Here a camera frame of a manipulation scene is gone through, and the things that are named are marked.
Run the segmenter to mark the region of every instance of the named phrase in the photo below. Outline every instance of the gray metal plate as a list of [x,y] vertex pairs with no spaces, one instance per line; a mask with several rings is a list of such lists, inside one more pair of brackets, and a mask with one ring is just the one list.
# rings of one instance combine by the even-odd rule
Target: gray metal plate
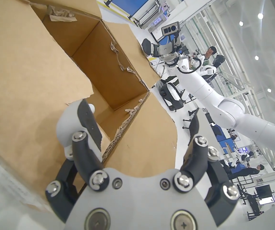
[[[110,230],[171,229],[171,218],[178,210],[190,212],[196,219],[198,230],[217,229],[207,205],[196,188],[182,194],[173,187],[172,179],[179,172],[167,170],[149,178],[126,176],[115,169],[104,169],[110,183],[103,192],[95,192],[87,187],[75,204],[65,226],[65,230],[85,229],[87,215],[95,208],[103,208],[110,215]],[[112,187],[115,178],[122,179],[122,186]],[[160,187],[160,181],[170,181],[169,190]],[[181,227],[177,230],[189,230]]]

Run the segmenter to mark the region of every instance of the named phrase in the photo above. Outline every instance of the man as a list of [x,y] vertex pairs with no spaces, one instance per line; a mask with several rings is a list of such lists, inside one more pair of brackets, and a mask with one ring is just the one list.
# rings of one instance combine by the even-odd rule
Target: man
[[[211,55],[215,55],[216,54],[216,48],[214,46],[210,46],[208,48],[208,50],[206,51],[205,54],[201,55],[197,55],[196,57],[199,58],[201,60],[201,65],[202,66],[206,66],[206,65],[209,65],[209,58]],[[192,60],[192,63],[191,63],[192,67],[193,68],[197,68],[198,65],[199,65],[199,62],[196,61],[196,60]]]
[[229,174],[228,178],[229,180],[233,180],[239,176],[257,175],[261,170],[264,170],[264,166],[260,164],[256,168],[244,168],[236,173]]
[[235,140],[237,137],[238,137],[238,135],[234,135],[234,136],[231,136],[230,138],[231,138],[232,140]]

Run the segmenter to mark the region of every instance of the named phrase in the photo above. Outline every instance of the torn cardboard edge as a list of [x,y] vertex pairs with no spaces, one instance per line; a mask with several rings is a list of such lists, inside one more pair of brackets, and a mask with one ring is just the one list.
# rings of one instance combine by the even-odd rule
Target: torn cardboard edge
[[117,129],[117,132],[116,132],[113,140],[111,141],[110,145],[107,147],[106,151],[102,155],[102,161],[103,162],[105,162],[105,160],[108,158],[108,156],[110,155],[111,151],[114,149],[114,147],[116,146],[116,144],[118,143],[118,141],[121,138],[121,136],[123,135],[123,133],[129,127],[131,121],[134,119],[135,115],[138,113],[138,111],[140,110],[142,104],[148,98],[149,94],[150,94],[150,92],[148,91],[147,94],[145,95],[145,97],[143,99],[140,99],[139,100],[139,104],[137,106],[135,106],[133,109],[126,109],[125,110],[125,111],[127,111],[130,114],[130,117],[127,118],[121,124],[121,126],[119,127],[119,129]]
[[47,14],[52,22],[75,22],[75,14],[69,10],[57,8],[49,5],[47,8]]
[[[48,15],[51,15],[51,13],[55,13],[56,11],[59,11],[60,13],[67,13],[69,15],[74,15],[75,14],[75,11],[70,11],[70,10],[64,10],[64,11],[61,11],[62,9],[55,9],[55,7],[51,6],[51,5],[43,5],[43,4],[37,4],[37,3],[29,3],[31,6],[34,6],[36,7],[37,9],[43,9],[43,10],[46,10],[46,14]],[[147,89],[147,93],[145,95],[145,97],[143,99],[140,99],[139,100],[139,104],[134,107],[134,109],[129,109],[129,110],[126,110],[130,116],[129,118],[127,118],[122,124],[121,126],[117,129],[117,132],[113,138],[113,140],[111,141],[110,145],[107,147],[107,149],[105,150],[105,152],[102,154],[102,159],[103,161],[105,161],[108,156],[110,155],[111,151],[114,149],[114,147],[116,146],[116,144],[118,143],[118,141],[120,140],[120,138],[122,137],[123,133],[126,131],[127,127],[129,126],[130,122],[134,119],[135,115],[138,113],[141,105],[145,102],[145,100],[148,98],[149,96],[149,93],[150,93],[150,90],[148,88],[148,86],[146,85],[146,83],[140,78],[140,76],[138,75],[138,73],[130,68],[130,67],[124,67],[121,62],[119,61],[119,50],[115,47],[115,44],[117,43],[114,36],[112,35],[112,33],[110,32],[109,28],[106,26],[106,24],[101,20],[104,28],[106,29],[106,31],[109,33],[109,35],[111,36],[111,39],[113,40],[111,43],[110,43],[110,48],[111,50],[116,54],[116,57],[117,57],[117,61],[118,61],[118,64],[119,64],[119,67],[121,69],[121,71],[126,71],[126,72],[129,72],[129,73],[133,73],[139,80],[139,82]],[[130,60],[128,59],[127,55],[123,52],[124,56],[126,57],[127,61],[129,62],[129,64],[132,66]]]

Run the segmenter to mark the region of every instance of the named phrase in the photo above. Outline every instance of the screw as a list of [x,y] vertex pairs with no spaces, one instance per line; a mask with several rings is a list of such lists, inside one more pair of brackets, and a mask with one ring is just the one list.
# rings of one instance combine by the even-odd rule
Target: screw
[[118,190],[119,188],[121,188],[121,186],[122,186],[122,180],[120,178],[115,178],[112,182],[112,187]]
[[178,178],[178,183],[183,187],[187,187],[190,184],[190,179],[186,175],[181,175]]
[[240,196],[239,190],[237,189],[237,187],[235,185],[232,185],[229,187],[224,185],[223,192],[230,200],[238,200],[238,198]]
[[173,183],[180,192],[188,192],[193,188],[193,179],[181,172],[174,175]]
[[93,177],[93,184],[94,185],[101,185],[103,183],[103,175],[101,173],[97,173],[94,177]]
[[78,141],[81,141],[83,140],[85,137],[87,136],[87,133],[86,132],[75,132],[73,135],[72,135],[72,141],[75,141],[75,142],[78,142]]
[[238,189],[236,188],[236,186],[233,185],[233,186],[228,187],[227,193],[228,193],[230,196],[237,196],[238,193],[239,193],[239,191],[238,191]]
[[51,197],[54,197],[57,193],[59,193],[61,189],[61,183],[59,181],[52,181],[48,184],[46,191],[51,195]]
[[110,229],[111,218],[109,213],[102,208],[92,210],[86,217],[84,229],[86,230],[108,230]]
[[163,189],[163,190],[168,190],[170,188],[170,182],[169,180],[163,178],[161,181],[160,181],[160,187]]
[[93,190],[99,190],[100,185],[104,183],[104,180],[108,179],[108,174],[104,172],[103,170],[96,170],[91,176],[90,176],[90,187]]
[[74,133],[74,138],[75,139],[81,139],[83,137],[83,132],[76,132]]
[[184,210],[176,211],[171,220],[172,230],[196,230],[196,222],[193,216]]
[[195,140],[196,144],[201,146],[201,147],[207,147],[208,146],[208,141],[203,136],[197,136],[194,140]]
[[217,152],[215,149],[209,149],[209,153],[211,156],[217,156]]

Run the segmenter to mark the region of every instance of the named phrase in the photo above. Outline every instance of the black cable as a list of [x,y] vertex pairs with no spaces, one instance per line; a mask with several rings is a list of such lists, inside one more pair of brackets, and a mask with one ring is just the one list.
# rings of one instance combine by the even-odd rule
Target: black cable
[[194,69],[193,71],[191,71],[191,72],[183,72],[183,71],[180,70],[179,67],[177,67],[178,71],[181,72],[181,73],[183,73],[183,74],[191,74],[191,73],[194,73],[197,69],[199,69],[199,68],[201,67],[201,60],[200,60],[199,58],[196,58],[196,57],[193,57],[193,59],[199,61],[199,65],[198,65],[197,68],[195,68],[195,69]]

